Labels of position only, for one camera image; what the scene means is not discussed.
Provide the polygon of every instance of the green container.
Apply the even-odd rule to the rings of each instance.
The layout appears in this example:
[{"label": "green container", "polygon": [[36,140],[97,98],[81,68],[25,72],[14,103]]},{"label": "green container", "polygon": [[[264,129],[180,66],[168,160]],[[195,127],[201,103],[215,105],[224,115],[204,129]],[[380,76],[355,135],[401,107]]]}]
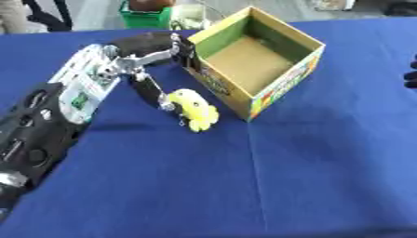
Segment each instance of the green container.
[{"label": "green container", "polygon": [[162,11],[131,11],[128,1],[124,1],[119,10],[127,28],[169,28],[171,8],[165,7]]}]

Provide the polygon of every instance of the blue cloth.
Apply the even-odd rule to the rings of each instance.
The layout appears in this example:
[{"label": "blue cloth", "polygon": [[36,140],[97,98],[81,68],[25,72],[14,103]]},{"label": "blue cloth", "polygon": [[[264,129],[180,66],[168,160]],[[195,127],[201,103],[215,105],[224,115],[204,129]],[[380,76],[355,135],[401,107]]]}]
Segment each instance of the blue cloth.
[{"label": "blue cloth", "polygon": [[[415,224],[417,95],[401,77],[417,53],[417,19],[294,25],[328,44],[323,60],[251,124],[179,66],[151,69],[167,91],[200,92],[220,122],[193,134],[120,85],[0,237],[288,236]],[[0,110],[81,46],[142,32],[0,37]]]}]

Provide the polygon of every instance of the open box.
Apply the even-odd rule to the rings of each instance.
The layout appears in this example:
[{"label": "open box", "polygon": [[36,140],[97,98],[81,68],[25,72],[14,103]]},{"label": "open box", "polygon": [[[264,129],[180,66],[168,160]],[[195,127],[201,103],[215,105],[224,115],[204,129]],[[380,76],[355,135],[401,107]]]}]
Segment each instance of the open box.
[{"label": "open box", "polygon": [[325,48],[256,7],[189,39],[203,71],[187,70],[247,121],[310,74]]}]

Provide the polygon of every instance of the screw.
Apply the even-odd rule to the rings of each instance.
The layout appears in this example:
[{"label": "screw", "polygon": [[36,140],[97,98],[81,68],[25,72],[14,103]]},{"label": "screw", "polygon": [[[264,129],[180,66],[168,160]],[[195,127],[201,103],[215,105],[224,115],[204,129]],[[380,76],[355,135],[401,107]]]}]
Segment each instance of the screw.
[{"label": "screw", "polygon": [[49,121],[50,119],[52,119],[52,113],[49,109],[42,110],[41,115],[44,118],[44,120]]}]

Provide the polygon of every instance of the yellow toy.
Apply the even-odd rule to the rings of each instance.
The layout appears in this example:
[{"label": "yellow toy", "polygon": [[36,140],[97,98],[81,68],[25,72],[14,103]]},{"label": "yellow toy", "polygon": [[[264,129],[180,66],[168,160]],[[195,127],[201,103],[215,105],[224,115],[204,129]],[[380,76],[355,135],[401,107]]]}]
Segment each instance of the yellow toy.
[{"label": "yellow toy", "polygon": [[182,106],[182,113],[190,120],[188,126],[194,132],[208,130],[219,120],[217,109],[191,89],[174,91],[168,94],[168,99]]}]

